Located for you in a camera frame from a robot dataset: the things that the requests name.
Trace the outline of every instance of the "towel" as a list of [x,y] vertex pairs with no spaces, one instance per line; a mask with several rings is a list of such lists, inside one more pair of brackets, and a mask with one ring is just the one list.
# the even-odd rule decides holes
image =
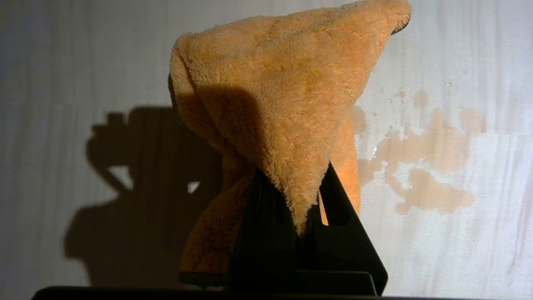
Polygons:
[[359,212],[351,108],[410,14],[407,0],[366,0],[177,39],[174,110],[223,154],[222,190],[189,236],[182,274],[227,272],[256,168],[285,197],[299,235],[330,161]]

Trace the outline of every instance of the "microfiber cloth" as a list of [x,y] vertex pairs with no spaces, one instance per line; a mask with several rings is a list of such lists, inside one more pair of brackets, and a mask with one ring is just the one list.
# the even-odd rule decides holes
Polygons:
[[182,273],[227,273],[256,168],[285,197],[300,235],[330,161],[359,212],[351,108],[410,14],[404,0],[366,0],[177,39],[174,109],[223,154],[222,190],[189,236]]

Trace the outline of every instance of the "white wall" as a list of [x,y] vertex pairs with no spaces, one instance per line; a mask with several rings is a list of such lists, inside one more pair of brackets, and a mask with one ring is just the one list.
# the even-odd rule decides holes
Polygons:
[[[174,40],[347,2],[2,1],[0,298],[50,285],[179,287],[179,254],[220,186],[220,158],[182,125],[174,135]],[[389,270],[387,295],[533,297],[532,3],[413,1],[357,103],[359,157],[401,153],[361,170],[373,177],[361,218]],[[431,127],[435,109],[444,123]],[[477,119],[461,112],[485,130],[472,133],[463,123]],[[427,138],[410,144],[406,129]],[[409,160],[394,145],[435,150]],[[106,175],[112,165],[124,186]]]

